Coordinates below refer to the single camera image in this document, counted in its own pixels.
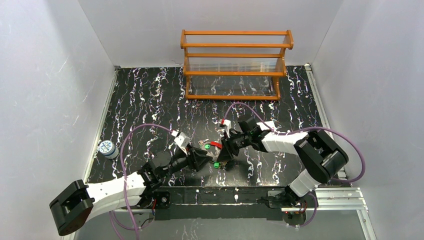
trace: wooden rack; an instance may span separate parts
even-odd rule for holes
[[[292,49],[293,45],[290,30],[182,30],[180,46],[184,49],[186,97],[214,100],[279,100],[279,79],[287,73],[284,55],[286,49]],[[270,77],[274,95],[191,94],[189,89],[193,76]]]

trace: gray wall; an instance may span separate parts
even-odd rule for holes
[[[422,0],[344,1],[312,63],[331,127],[366,157],[357,185],[379,239],[424,234],[423,26]]]
[[[136,215],[141,224],[148,214]],[[117,218],[131,226],[128,212]],[[365,240],[358,214],[353,211],[318,211],[313,222],[299,230],[287,227],[283,221],[266,219],[173,219],[153,221],[140,231],[142,240]],[[116,226],[124,239],[135,238],[134,231]],[[88,221],[76,234],[75,240],[118,239],[108,214]]]
[[[114,67],[77,0],[0,3],[0,239],[59,239],[50,201],[81,179]]]
[[[183,64],[181,30],[292,30],[288,65],[311,62],[342,0],[79,0],[114,65]]]

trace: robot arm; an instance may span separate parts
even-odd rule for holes
[[[229,129],[223,122],[222,127],[227,129],[221,138],[218,162],[233,160],[239,149],[247,146],[266,153],[298,155],[306,169],[285,188],[281,201],[287,205],[295,205],[304,195],[327,183],[349,161],[347,154],[323,130],[282,135],[271,132],[263,123],[256,123],[253,116],[246,115],[238,119],[238,124],[242,132]],[[274,127],[272,121],[266,124]]]
[[[160,152],[153,160],[126,179],[127,199],[130,206],[149,201],[153,191],[162,185],[163,177],[182,168],[199,171],[212,160],[207,151],[192,147],[190,138],[184,133],[173,132],[174,142],[179,147],[173,156]],[[124,177],[101,182],[84,184],[83,180],[72,182],[50,203],[50,210],[60,236],[80,229],[88,220],[115,209],[126,206]]]

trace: wooden frame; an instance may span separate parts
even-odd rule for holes
[[[187,42],[187,36],[284,36],[281,43],[234,43],[234,42]],[[294,45],[292,32],[287,31],[186,31],[182,30],[180,47],[184,49],[183,75],[186,76],[185,96],[187,99],[212,99],[212,100],[280,100],[280,77],[287,75],[285,64],[286,49],[292,49]],[[261,53],[189,53],[189,48],[279,48],[276,54]],[[196,71],[190,69],[190,58],[268,58],[277,59],[275,71]],[[271,77],[275,95],[193,95],[189,89],[192,76],[264,76]]]

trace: marble tabletop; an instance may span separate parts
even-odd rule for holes
[[[287,66],[287,75],[280,78],[280,101],[243,102],[255,109],[265,121],[274,121],[281,132],[321,126],[305,67]],[[119,69],[100,140],[111,140],[121,149],[124,138],[134,127],[155,123],[186,133],[195,147],[199,146],[199,141],[219,141],[223,131],[219,121],[234,101],[187,100],[185,86],[181,67]],[[252,91],[249,84],[243,81],[234,84],[233,88]],[[235,106],[227,118],[234,126],[237,118],[244,114],[251,113],[242,106]],[[161,151],[173,153],[177,148],[173,140],[174,137],[157,128],[146,128],[135,133],[123,153],[128,173],[136,172]],[[182,169],[164,179],[163,184],[199,187],[286,186],[303,169],[295,155],[258,152],[248,147],[240,151],[234,164],[217,169],[208,163],[199,172]],[[116,159],[109,160],[97,153],[88,182],[105,182],[122,175],[119,159],[117,163]]]

